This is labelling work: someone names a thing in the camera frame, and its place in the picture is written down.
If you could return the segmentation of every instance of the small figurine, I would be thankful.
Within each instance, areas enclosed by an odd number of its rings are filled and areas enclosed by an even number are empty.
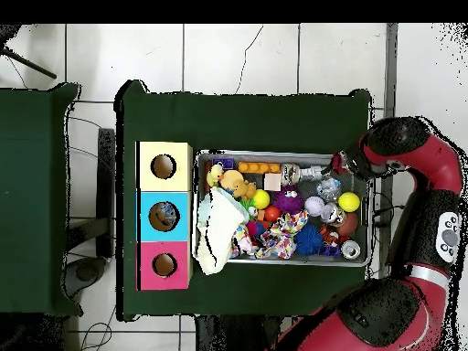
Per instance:
[[[257,186],[248,180],[237,180],[233,182],[232,190],[232,196],[240,197],[242,200],[249,200],[255,195]]]
[[[216,164],[211,167],[207,173],[207,183],[210,187],[218,187],[219,180],[223,177],[223,167],[221,164]]]

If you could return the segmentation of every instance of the circular hole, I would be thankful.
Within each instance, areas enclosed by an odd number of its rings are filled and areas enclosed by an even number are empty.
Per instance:
[[[150,208],[148,218],[153,229],[171,231],[176,227],[180,214],[171,202],[158,202]]]
[[[151,172],[160,179],[169,179],[176,173],[176,160],[169,154],[159,154],[151,162]]]
[[[158,276],[169,277],[177,269],[176,259],[169,253],[158,254],[153,258],[153,271]]]

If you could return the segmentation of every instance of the red ball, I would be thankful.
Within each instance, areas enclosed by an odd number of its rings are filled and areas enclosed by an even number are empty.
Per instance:
[[[265,208],[265,219],[269,222],[275,222],[281,214],[281,211],[275,206],[268,206]]]

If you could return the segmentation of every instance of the green table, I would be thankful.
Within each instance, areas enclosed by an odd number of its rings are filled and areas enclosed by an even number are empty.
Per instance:
[[[124,219],[117,226],[123,240],[123,247],[117,246],[118,252],[123,248],[123,258],[117,258],[119,313],[309,314],[337,291],[363,280],[364,268],[227,264],[219,274],[206,276],[195,265],[188,290],[136,291],[134,142],[331,154],[367,130],[370,101],[365,90],[349,96],[207,96],[150,94],[140,81],[125,83],[114,105],[121,134],[117,219]]]
[[[0,90],[0,312],[81,314],[62,288],[64,119],[79,87]]]

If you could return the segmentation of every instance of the chair leg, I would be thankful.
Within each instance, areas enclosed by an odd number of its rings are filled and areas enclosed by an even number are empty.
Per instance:
[[[33,62],[30,62],[27,59],[24,59],[23,57],[20,57],[19,55],[15,54],[13,51],[7,48],[2,48],[0,49],[0,55],[5,55],[11,59],[16,60],[19,63],[22,63],[25,66],[28,66],[31,69],[34,69],[35,71],[38,71],[44,75],[47,75],[48,77],[52,78],[55,80],[57,78],[57,75],[55,75],[53,72],[50,72],[44,68],[41,68],[40,66],[36,65]]]

